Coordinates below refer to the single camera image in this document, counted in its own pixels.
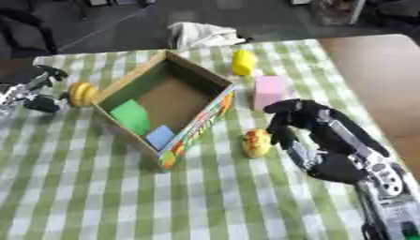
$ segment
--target white cloth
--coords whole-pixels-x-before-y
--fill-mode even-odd
[[[171,30],[169,44],[172,49],[184,51],[198,47],[227,46],[246,42],[236,29],[195,22],[176,22]]]

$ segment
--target building block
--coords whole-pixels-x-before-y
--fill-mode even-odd
[[[138,135],[143,135],[150,129],[147,111],[135,100],[129,100],[111,111],[111,115],[125,128]]]
[[[252,52],[239,50],[234,53],[232,60],[232,71],[236,75],[249,75],[255,68],[257,58]]]
[[[162,125],[147,134],[146,140],[149,141],[150,144],[152,144],[152,146],[154,146],[158,151],[160,151],[173,139],[174,136],[175,134],[173,134],[170,128]]]
[[[261,76],[255,79],[254,110],[283,99],[286,83],[280,76]]]

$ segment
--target pink cube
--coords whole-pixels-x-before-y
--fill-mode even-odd
[[[283,99],[286,83],[280,76],[261,76],[255,79],[254,110]]]

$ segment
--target green cube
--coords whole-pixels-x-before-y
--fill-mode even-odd
[[[111,115],[122,126],[131,129],[138,135],[143,135],[150,129],[147,111],[133,99],[114,108]]]

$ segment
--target colorful printed box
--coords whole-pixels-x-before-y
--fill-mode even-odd
[[[145,168],[166,171],[228,111],[233,96],[232,82],[171,51],[159,51],[146,64],[101,91],[93,104],[109,124],[108,129],[140,150]],[[131,99],[147,111],[150,130],[143,135],[123,127],[110,115]],[[175,136],[158,150],[146,136],[163,125]]]

